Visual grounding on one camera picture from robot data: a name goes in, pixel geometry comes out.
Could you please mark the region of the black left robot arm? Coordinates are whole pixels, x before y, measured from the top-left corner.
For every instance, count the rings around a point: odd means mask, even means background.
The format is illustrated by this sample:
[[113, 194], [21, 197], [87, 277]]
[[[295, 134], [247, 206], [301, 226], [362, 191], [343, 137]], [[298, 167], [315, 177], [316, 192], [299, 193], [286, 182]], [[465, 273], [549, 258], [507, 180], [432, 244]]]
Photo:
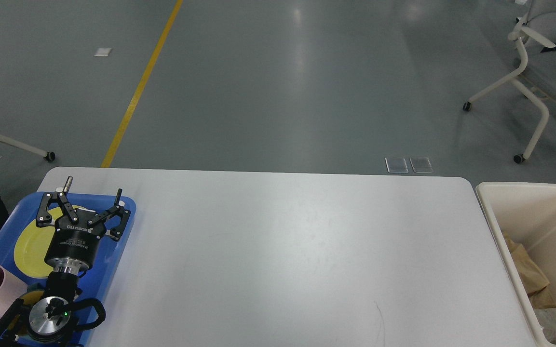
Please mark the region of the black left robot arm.
[[22, 199], [0, 231], [0, 347], [82, 347], [106, 320], [136, 204], [71, 182]]

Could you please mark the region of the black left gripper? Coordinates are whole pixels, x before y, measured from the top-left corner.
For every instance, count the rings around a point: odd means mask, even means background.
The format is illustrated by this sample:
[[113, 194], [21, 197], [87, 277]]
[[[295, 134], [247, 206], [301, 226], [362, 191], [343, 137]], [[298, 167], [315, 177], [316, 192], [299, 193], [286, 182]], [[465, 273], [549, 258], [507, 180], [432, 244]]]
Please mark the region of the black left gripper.
[[[55, 233], [44, 257], [46, 264], [52, 268], [72, 264], [77, 266], [79, 271], [87, 271], [94, 266], [100, 240], [108, 237], [120, 241], [132, 212], [126, 209], [125, 205], [121, 205], [122, 189], [119, 188], [114, 204], [110, 208], [88, 220], [87, 227], [77, 226], [80, 218], [68, 200], [72, 182], [73, 177], [69, 176], [63, 187], [42, 194], [36, 215], [36, 226], [55, 226]], [[49, 212], [51, 204], [57, 204], [60, 217], [53, 218], [52, 213]], [[114, 217], [119, 218], [119, 224], [107, 228], [106, 222]], [[61, 218], [66, 219], [67, 222], [58, 223]]]

